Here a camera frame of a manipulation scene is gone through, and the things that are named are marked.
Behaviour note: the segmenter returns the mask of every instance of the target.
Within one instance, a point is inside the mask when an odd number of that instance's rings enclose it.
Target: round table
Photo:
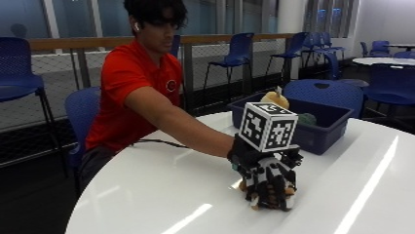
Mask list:
[[[200,120],[233,134],[230,112]],[[174,139],[157,131],[148,138]],[[67,234],[414,233],[415,136],[349,119],[322,156],[301,151],[290,212],[253,211],[230,162],[157,142],[128,147],[87,186]]]

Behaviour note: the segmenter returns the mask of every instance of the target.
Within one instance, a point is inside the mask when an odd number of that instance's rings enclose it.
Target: white wall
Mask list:
[[[361,0],[354,55],[362,56],[361,41],[370,47],[375,40],[415,44],[415,1]],[[390,49],[393,53],[402,49]]]

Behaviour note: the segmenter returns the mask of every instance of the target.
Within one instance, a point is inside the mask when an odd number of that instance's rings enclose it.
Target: window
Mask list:
[[[280,7],[280,0],[270,0],[270,16],[269,16],[268,33],[278,32],[278,7]]]
[[[333,37],[347,37],[353,0],[309,0],[305,31],[327,31]]]
[[[262,1],[244,0],[242,32],[261,33]]]
[[[234,0],[226,0],[226,20],[225,31],[228,34],[234,34]]]
[[[123,1],[99,0],[104,37],[132,36],[129,14]]]
[[[93,37],[91,6],[85,0],[53,0],[60,37]]]
[[[2,1],[0,9],[0,36],[49,37],[41,0]]]
[[[186,27],[178,34],[217,33],[217,0],[182,0],[188,10]]]

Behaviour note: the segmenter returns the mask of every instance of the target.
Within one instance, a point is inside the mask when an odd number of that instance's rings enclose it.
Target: blue bin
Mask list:
[[[248,102],[260,102],[266,94],[256,94],[229,104],[233,112],[233,125],[240,128],[244,108]],[[347,119],[353,109],[330,106],[289,98],[289,110],[297,114],[310,113],[317,118],[317,125],[297,124],[291,144],[298,144],[302,150],[322,155],[334,145],[346,131]]]

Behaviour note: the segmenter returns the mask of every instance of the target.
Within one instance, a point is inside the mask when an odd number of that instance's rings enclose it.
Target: black wire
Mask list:
[[[172,146],[177,147],[177,148],[189,148],[181,144],[177,144],[177,143],[173,143],[173,142],[169,142],[169,141],[165,141],[165,140],[161,140],[161,139],[140,139],[137,143],[140,142],[158,142],[158,143],[166,143],[166,144],[170,144]]]

